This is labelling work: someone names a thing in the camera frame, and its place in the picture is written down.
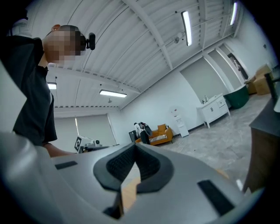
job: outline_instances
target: countertop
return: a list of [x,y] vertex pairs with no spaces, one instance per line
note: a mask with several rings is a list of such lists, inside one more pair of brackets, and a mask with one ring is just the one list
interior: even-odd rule
[[208,102],[206,102],[205,104],[201,104],[201,106],[197,107],[197,109],[200,109],[200,108],[203,108],[203,107],[207,106],[208,104],[212,103],[213,101],[215,101],[216,99],[218,99],[222,95],[223,94],[221,93],[219,95],[211,97]]
[[274,106],[270,99],[250,127],[280,137],[280,113],[274,111]]

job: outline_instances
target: ear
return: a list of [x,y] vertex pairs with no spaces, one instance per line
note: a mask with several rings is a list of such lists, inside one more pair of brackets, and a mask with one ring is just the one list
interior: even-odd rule
[[52,27],[52,32],[59,30],[59,28],[60,28],[60,25],[59,25],[59,24],[54,25],[54,26]]

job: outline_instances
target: ceiling light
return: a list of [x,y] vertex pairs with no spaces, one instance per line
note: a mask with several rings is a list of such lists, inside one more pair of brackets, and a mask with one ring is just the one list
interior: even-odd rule
[[108,91],[108,90],[100,90],[99,92],[100,95],[106,95],[106,96],[116,96],[116,97],[126,97],[127,94],[124,93],[117,93],[117,92],[113,92],[113,91]]
[[56,83],[55,82],[48,82],[49,89],[56,89]]
[[230,25],[233,25],[234,22],[235,22],[236,12],[237,12],[237,2],[235,2],[235,3],[233,4],[233,11],[232,11],[232,16],[231,16],[231,23],[230,23]]
[[181,12],[184,27],[185,27],[185,35],[187,40],[187,46],[191,46],[192,44],[192,31],[191,31],[191,23],[189,21],[189,13],[187,11]]

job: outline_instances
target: black t-shirt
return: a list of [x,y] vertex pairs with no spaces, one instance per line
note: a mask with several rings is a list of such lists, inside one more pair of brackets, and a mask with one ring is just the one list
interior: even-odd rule
[[14,125],[17,134],[34,145],[57,139],[54,126],[53,95],[46,82],[47,68],[38,66],[42,41],[21,36],[6,37],[1,60],[27,100]]

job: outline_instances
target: concrete floor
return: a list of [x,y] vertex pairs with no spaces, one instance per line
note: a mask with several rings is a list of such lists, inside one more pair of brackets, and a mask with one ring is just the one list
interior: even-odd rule
[[[170,150],[193,156],[205,162],[214,169],[220,169],[236,184],[240,179],[244,184],[251,156],[251,130],[249,124],[261,112],[270,94],[250,97],[247,104],[210,124],[210,129],[202,126],[184,138],[177,137],[172,143],[161,145],[164,150]],[[125,179],[126,186],[134,178],[139,177],[136,165]]]

